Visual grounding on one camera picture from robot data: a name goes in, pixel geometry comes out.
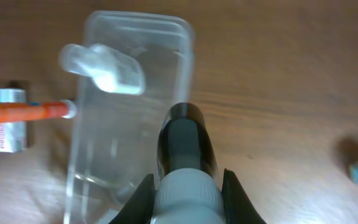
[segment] orange tube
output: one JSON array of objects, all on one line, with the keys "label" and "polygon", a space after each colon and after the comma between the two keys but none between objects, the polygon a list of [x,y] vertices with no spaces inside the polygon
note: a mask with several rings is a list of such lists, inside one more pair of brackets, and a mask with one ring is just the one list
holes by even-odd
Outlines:
[{"label": "orange tube", "polygon": [[48,103],[0,103],[0,123],[70,118],[73,107],[75,109],[73,102],[68,100]]}]

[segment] clear plastic object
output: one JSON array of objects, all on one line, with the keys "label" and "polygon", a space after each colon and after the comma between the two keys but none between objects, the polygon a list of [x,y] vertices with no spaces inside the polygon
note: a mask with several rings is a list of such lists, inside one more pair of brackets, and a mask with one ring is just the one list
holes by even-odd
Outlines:
[{"label": "clear plastic object", "polygon": [[60,52],[60,63],[68,72],[91,77],[99,89],[108,93],[140,95],[145,88],[139,63],[103,44],[90,48],[68,44]]},{"label": "clear plastic object", "polygon": [[[116,50],[139,63],[144,89],[139,95],[110,93],[77,63],[65,67],[82,75],[68,166],[66,224],[103,224],[120,211],[146,174],[155,173],[158,186],[158,134],[169,108],[188,101],[192,42],[191,27],[177,17],[98,11],[88,18],[85,44],[71,45],[78,51],[71,56],[78,54],[84,61],[95,45]],[[86,60],[100,66],[100,60]]]}]

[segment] wood grain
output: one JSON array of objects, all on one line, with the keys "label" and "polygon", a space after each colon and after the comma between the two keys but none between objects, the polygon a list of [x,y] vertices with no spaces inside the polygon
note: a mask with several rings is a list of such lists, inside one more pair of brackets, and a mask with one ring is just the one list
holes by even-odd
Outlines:
[{"label": "wood grain", "polygon": [[[0,81],[30,82],[36,101],[75,95],[58,52],[98,9],[191,23],[191,100],[220,174],[237,174],[267,222],[358,223],[342,160],[358,152],[358,1],[0,0]],[[0,154],[0,223],[62,222],[70,128],[36,122],[28,151]]]}]

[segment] dark bottle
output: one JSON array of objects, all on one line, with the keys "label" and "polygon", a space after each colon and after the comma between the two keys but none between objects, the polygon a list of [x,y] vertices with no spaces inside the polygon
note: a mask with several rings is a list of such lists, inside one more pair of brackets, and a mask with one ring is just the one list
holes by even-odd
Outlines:
[{"label": "dark bottle", "polygon": [[171,107],[158,137],[157,157],[160,180],[182,168],[199,169],[213,178],[216,160],[197,106],[178,103]]}]

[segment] plastic bin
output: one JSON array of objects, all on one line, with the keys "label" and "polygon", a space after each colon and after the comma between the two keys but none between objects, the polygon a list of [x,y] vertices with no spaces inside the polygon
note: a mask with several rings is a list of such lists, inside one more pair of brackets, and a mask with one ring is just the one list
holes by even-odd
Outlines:
[{"label": "plastic bin", "polygon": [[107,45],[136,59],[141,95],[78,85],[64,223],[102,223],[114,216],[146,174],[157,173],[157,139],[171,105],[188,100],[193,32],[183,19],[138,12],[94,12],[85,47]]}]

